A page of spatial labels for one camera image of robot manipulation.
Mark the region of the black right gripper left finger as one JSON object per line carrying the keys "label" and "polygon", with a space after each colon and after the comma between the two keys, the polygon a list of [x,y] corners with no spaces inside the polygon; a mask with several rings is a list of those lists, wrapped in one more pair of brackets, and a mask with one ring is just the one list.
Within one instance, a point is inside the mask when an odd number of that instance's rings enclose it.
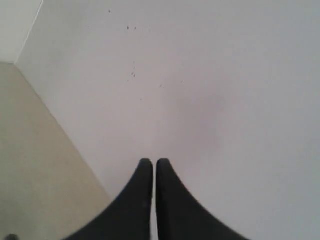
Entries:
{"label": "black right gripper left finger", "polygon": [[68,240],[150,240],[153,164],[143,158],[122,192]]}

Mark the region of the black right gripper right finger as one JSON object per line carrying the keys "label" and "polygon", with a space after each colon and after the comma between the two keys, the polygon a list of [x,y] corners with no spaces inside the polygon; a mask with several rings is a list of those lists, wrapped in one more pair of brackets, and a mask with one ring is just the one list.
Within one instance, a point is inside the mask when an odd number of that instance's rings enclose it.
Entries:
{"label": "black right gripper right finger", "polygon": [[160,240],[244,240],[210,214],[187,190],[168,159],[159,159],[155,176]]}

